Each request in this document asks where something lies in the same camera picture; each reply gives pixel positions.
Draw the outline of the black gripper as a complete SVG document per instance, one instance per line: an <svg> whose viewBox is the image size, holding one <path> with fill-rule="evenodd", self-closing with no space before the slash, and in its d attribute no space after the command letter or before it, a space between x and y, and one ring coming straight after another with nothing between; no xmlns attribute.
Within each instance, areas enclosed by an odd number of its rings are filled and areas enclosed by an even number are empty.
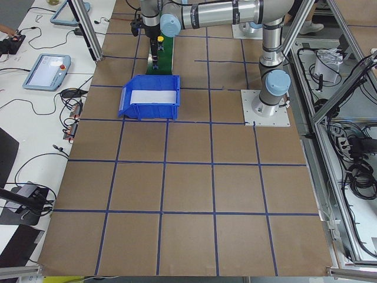
<svg viewBox="0 0 377 283"><path fill-rule="evenodd" d="M152 59L152 64L153 64L153 69L157 70L158 69L158 48L156 47L157 45L157 38L160 36L160 26L155 25L155 26L145 26L144 27L145 34L146 36L149 37L150 39L150 50L151 50L151 59Z"/></svg>

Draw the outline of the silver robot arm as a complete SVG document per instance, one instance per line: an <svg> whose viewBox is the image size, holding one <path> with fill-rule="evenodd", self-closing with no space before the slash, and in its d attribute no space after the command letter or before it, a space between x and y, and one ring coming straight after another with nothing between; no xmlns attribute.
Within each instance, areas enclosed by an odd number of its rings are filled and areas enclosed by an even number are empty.
<svg viewBox="0 0 377 283"><path fill-rule="evenodd" d="M218 25L254 23L263 31L263 54L259 59L262 89L252 101L253 111L261 117L273 116L290 87L290 77L282 70L283 17L293 1L208 1L189 4L186 1L140 1L131 32L140 29L150 39L153 66L158 67L157 38L175 37L184 29Z"/></svg>

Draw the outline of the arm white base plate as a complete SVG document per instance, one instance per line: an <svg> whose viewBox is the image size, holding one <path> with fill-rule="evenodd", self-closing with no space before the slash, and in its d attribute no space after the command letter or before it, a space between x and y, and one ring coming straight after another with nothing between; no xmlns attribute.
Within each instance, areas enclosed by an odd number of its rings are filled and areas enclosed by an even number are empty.
<svg viewBox="0 0 377 283"><path fill-rule="evenodd" d="M263 30L262 24L254 24L253 22L246 22L242 24L232 25L233 38L236 39L251 39L262 40Z"/></svg>
<svg viewBox="0 0 377 283"><path fill-rule="evenodd" d="M267 106L260 101L260 90L241 90L244 124L255 127L290 127L287 107Z"/></svg>

